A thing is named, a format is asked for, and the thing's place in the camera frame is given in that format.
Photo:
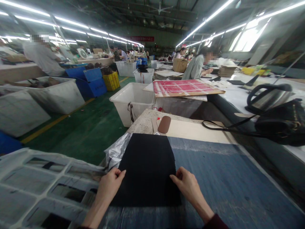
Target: red banner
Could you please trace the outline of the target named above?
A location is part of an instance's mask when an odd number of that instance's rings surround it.
[[[150,41],[154,42],[155,37],[142,37],[142,36],[133,36],[133,37],[127,37],[130,41]]]

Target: yellow floor line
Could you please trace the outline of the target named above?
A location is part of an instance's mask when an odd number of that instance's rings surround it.
[[[30,141],[32,141],[34,138],[38,137],[40,134],[46,132],[48,129],[52,128],[53,126],[55,126],[57,123],[61,122],[62,120],[64,120],[65,118],[69,117],[69,115],[73,114],[74,112],[78,111],[80,108],[86,106],[88,103],[92,102],[93,100],[95,100],[95,98],[89,99],[85,102],[84,105],[82,105],[81,107],[77,108],[76,110],[72,111],[70,114],[65,114],[61,117],[59,117],[58,119],[56,119],[55,121],[49,123],[48,125],[42,127],[40,130],[36,131],[35,133],[31,134],[30,136],[26,137],[25,139],[23,139],[21,141],[21,143],[26,144]]]
[[[129,77],[126,77],[125,79],[121,80],[120,83],[122,83],[123,81],[125,81],[126,79],[128,79]]]

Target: paper stack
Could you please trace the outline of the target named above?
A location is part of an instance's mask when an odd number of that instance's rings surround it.
[[[218,71],[218,75],[222,77],[231,77],[234,74],[236,68],[237,66],[233,66],[233,65],[230,66],[222,65]]]

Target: window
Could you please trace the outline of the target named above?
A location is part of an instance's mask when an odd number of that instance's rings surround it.
[[[240,40],[238,41],[238,44],[236,45],[234,52],[249,52],[252,47],[255,45],[256,41],[259,39],[261,34],[263,33],[264,29],[266,28],[268,22],[259,30],[255,26],[254,28],[251,28],[251,26],[246,27],[246,31],[241,36]],[[234,39],[231,47],[229,48],[229,51],[232,51],[237,40],[239,39],[242,32],[240,32]]]

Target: green floor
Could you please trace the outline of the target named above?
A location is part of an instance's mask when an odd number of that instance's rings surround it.
[[[70,117],[26,143],[25,147],[43,152],[61,153],[99,165],[105,157],[104,150],[127,130],[109,98],[130,82],[135,82],[135,79],[127,78],[120,83],[120,88],[91,101]],[[62,114],[50,115],[51,120],[20,137],[19,140],[23,140],[62,116]]]

